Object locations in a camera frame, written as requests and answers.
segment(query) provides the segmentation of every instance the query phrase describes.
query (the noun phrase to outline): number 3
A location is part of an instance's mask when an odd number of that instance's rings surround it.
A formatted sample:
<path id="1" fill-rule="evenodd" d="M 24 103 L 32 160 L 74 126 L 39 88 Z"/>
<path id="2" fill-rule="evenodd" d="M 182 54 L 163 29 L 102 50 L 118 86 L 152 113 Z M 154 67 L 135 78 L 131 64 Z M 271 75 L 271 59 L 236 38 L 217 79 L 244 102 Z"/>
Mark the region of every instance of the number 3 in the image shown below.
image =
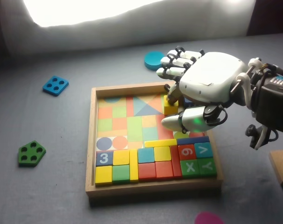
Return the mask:
<path id="1" fill-rule="evenodd" d="M 193 153 L 193 151 L 192 151 L 192 149 L 190 149 L 190 148 L 184 148 L 183 150 L 182 150 L 182 154 L 183 155 L 192 155 L 192 153 Z"/>
<path id="2" fill-rule="evenodd" d="M 107 163 L 107 161 L 108 161 L 108 158 L 107 158 L 108 154 L 107 153 L 103 153 L 100 156 L 103 157 L 103 159 L 104 159 L 104 161 L 100 160 L 100 163 Z"/>

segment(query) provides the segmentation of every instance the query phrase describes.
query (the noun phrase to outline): blue triangle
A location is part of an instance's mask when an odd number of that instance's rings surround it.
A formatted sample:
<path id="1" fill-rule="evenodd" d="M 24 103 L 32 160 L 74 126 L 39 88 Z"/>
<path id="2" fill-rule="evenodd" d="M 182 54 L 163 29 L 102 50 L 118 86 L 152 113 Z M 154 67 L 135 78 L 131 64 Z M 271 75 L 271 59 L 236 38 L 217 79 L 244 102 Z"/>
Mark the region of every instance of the blue triangle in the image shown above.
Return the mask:
<path id="1" fill-rule="evenodd" d="M 159 111 L 157 111 L 156 109 L 152 108 L 147 104 L 137 114 L 135 114 L 135 116 L 158 115 L 158 114 L 162 114 L 162 113 L 160 113 Z"/>
<path id="2" fill-rule="evenodd" d="M 143 100 L 133 97 L 133 105 L 134 105 L 134 116 L 141 111 L 142 108 L 144 108 L 147 104 Z"/>

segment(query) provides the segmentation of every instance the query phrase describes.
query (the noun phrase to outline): robotic hand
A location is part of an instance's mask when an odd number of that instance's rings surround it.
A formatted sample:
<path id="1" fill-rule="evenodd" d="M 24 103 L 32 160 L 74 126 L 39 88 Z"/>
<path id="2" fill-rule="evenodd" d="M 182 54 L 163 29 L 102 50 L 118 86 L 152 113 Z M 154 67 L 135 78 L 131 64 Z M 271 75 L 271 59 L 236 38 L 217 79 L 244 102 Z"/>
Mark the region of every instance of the robotic hand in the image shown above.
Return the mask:
<path id="1" fill-rule="evenodd" d="M 200 105 L 165 117 L 164 127 L 183 133 L 207 131 L 223 124 L 228 117 L 225 108 L 236 103 L 250 109 L 262 124 L 250 125 L 245 132 L 255 150 L 277 140 L 277 130 L 283 132 L 283 70 L 278 66 L 262 64 L 260 58 L 251 59 L 247 66 L 225 53 L 185 51 L 180 46 L 161 62 L 157 75 L 175 81 L 172 87 L 164 86 L 169 104 L 185 97 Z"/>

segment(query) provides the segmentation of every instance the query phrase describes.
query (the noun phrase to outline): green pentagon piece with holes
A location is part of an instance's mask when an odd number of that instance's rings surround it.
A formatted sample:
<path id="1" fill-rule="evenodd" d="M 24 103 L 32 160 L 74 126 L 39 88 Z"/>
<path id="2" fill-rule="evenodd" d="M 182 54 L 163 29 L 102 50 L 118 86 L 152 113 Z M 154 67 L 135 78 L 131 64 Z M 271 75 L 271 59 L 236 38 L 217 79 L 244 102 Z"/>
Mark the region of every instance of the green pentagon piece with holes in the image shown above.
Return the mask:
<path id="1" fill-rule="evenodd" d="M 35 167 L 45 155 L 46 149 L 37 141 L 32 141 L 19 148 L 18 162 L 20 167 Z"/>

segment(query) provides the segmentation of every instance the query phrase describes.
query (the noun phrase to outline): gray table surface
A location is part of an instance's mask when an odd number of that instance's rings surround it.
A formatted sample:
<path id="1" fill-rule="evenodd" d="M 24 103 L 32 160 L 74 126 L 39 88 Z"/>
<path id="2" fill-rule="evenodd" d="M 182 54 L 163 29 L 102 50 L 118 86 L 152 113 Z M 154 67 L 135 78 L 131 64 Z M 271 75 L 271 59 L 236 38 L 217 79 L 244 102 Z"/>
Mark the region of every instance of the gray table surface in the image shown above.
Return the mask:
<path id="1" fill-rule="evenodd" d="M 167 53 L 177 45 L 225 52 L 247 63 L 253 57 L 283 68 L 283 34 L 170 43 L 28 57 L 0 67 L 0 224 L 64 223 L 192 224 L 201 211 L 227 224 L 283 224 L 283 189 L 269 161 L 278 141 L 258 151 L 244 135 L 258 124 L 245 107 L 228 108 L 228 120 L 214 129 L 225 181 L 220 196 L 178 197 L 90 206 L 85 169 L 90 91 L 97 86 L 163 81 L 144 67 L 151 50 Z M 69 80 L 59 97 L 42 92 L 57 75 Z M 19 168 L 18 148 L 37 140 L 47 150 L 35 168 Z"/>

